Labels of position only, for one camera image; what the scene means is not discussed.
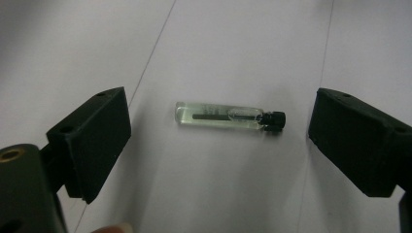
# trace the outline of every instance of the glass vial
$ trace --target glass vial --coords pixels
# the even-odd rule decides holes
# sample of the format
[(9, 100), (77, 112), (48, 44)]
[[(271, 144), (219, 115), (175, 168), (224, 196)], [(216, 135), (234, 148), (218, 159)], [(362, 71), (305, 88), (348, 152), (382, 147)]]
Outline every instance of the glass vial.
[(175, 119), (180, 124), (265, 131), (280, 131), (286, 121), (281, 112), (265, 113), (256, 108), (186, 102), (176, 103)]

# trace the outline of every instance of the black vial cap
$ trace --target black vial cap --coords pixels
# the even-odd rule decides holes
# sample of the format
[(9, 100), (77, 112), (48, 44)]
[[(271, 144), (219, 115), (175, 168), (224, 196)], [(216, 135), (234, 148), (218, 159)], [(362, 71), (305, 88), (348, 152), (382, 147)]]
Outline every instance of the black vial cap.
[(281, 131), (285, 127), (286, 115), (283, 112), (264, 113), (259, 124), (265, 125), (264, 131)]

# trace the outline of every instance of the gray line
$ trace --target gray line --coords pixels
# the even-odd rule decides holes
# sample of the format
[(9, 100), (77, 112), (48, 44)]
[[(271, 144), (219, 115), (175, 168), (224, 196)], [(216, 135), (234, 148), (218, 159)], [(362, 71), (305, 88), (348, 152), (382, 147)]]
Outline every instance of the gray line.
[(327, 43), (329, 42), (330, 25), (331, 25), (331, 23), (332, 23), (333, 4), (334, 4), (334, 0), (332, 1), (332, 7), (331, 7), (331, 10), (330, 10), (329, 26), (327, 27), (326, 43), (325, 43), (325, 50), (324, 50), (324, 62), (322, 63), (322, 73), (321, 73), (321, 81), (319, 82), (319, 87), (321, 87), (322, 81), (324, 80), (324, 70), (325, 70), (325, 62), (326, 62), (326, 50), (327, 50)]
[(87, 208), (87, 204), (85, 204), (85, 208), (83, 209), (82, 215), (79, 218), (79, 222), (78, 222), (78, 225), (76, 226), (75, 232), (77, 232), (77, 229), (79, 228), (80, 223), (82, 222), (82, 218), (83, 218), (83, 215), (85, 214), (86, 208)]
[(149, 56), (148, 62), (146, 63), (146, 66), (145, 66), (145, 69), (143, 70), (142, 75), (140, 76), (140, 80), (139, 80), (139, 82), (137, 83), (136, 88), (134, 89), (133, 95), (131, 96), (130, 103), (128, 104), (128, 107), (129, 107), (129, 108), (130, 108), (130, 105), (131, 105), (131, 103), (132, 103), (132, 101), (133, 101), (133, 99), (134, 99), (134, 96), (136, 95), (137, 88), (139, 88), (140, 82), (143, 80), (143, 77), (145, 76), (146, 69), (148, 69), (148, 66), (149, 66), (149, 63), (151, 62), (152, 56), (153, 56), (153, 54), (155, 53), (155, 48), (156, 48), (156, 46), (157, 46), (157, 43), (158, 43), (158, 41), (160, 40), (160, 36), (161, 36), (161, 34), (163, 33), (164, 28), (166, 27), (166, 23), (167, 23), (167, 21), (169, 20), (170, 15), (172, 14), (172, 11), (173, 11), (173, 8), (175, 7), (176, 1), (177, 1), (177, 0), (175, 0), (175, 1), (173, 2), (172, 7), (170, 8), (169, 14), (167, 15), (166, 21), (164, 21), (163, 26), (161, 27), (160, 33), (158, 34), (157, 40), (155, 41), (155, 44), (154, 44), (154, 48), (153, 48), (153, 50), (152, 50), (152, 53), (151, 53), (151, 55)]
[[(333, 4), (334, 4), (334, 0), (332, 1), (332, 6), (330, 9), (330, 17), (329, 17), (329, 26), (327, 27), (327, 35), (326, 35), (326, 43), (325, 43), (325, 51), (324, 51), (324, 62), (322, 64), (322, 73), (321, 73), (321, 81), (319, 82), (319, 87), (321, 87), (322, 84), (322, 80), (324, 79), (324, 69), (325, 69), (325, 61), (326, 61), (326, 50), (327, 50), (327, 42), (329, 41), (329, 32), (330, 32), (330, 25), (332, 22), (332, 14), (333, 14)], [(312, 149), (312, 144), (309, 145), (309, 153)], [(299, 216), (297, 218), (297, 230), (296, 233), (299, 233), (300, 231), (300, 222), (302, 219), (302, 211), (303, 211), (303, 199), (305, 196), (305, 190), (306, 190), (306, 184), (307, 184), (307, 180), (308, 180), (308, 173), (309, 173), (309, 158), (306, 161), (306, 169), (305, 169), (305, 179), (303, 181), (303, 189), (302, 189), (302, 196), (300, 199), (300, 208), (299, 208)]]

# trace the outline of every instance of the black holder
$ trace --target black holder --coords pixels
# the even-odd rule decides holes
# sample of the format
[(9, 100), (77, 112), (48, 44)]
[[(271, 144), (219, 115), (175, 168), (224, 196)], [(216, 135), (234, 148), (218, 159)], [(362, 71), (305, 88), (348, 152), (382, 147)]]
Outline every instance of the black holder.
[(367, 196), (390, 197), (402, 187), (401, 229), (411, 232), (412, 127), (347, 93), (320, 88), (309, 138)]
[(98, 195), (130, 138), (124, 88), (100, 92), (48, 133), (42, 150), (0, 150), (0, 232), (65, 232), (56, 192), (88, 204)]

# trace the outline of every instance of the white surface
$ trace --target white surface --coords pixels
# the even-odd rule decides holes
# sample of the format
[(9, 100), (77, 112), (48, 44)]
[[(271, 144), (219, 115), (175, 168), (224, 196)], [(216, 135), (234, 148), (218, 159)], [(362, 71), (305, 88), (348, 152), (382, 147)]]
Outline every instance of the white surface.
[[(130, 107), (132, 138), (78, 232), (296, 232), (331, 2), (176, 2)], [(285, 111), (278, 136), (180, 127), (177, 101)]]
[[(173, 4), (0, 4), (0, 146), (45, 145), (47, 129), (101, 90), (124, 85), (131, 101), (132, 138), (77, 232), (121, 221), (139, 233), (397, 232), (403, 191), (365, 197), (307, 128), (320, 86), (412, 124), (412, 3)], [(284, 111), (287, 125), (180, 127), (177, 101)], [(74, 232), (85, 205), (59, 195)]]
[[(1, 1), (0, 147), (43, 147), (93, 94), (142, 77), (173, 1)], [(86, 206), (59, 191), (74, 232)]]

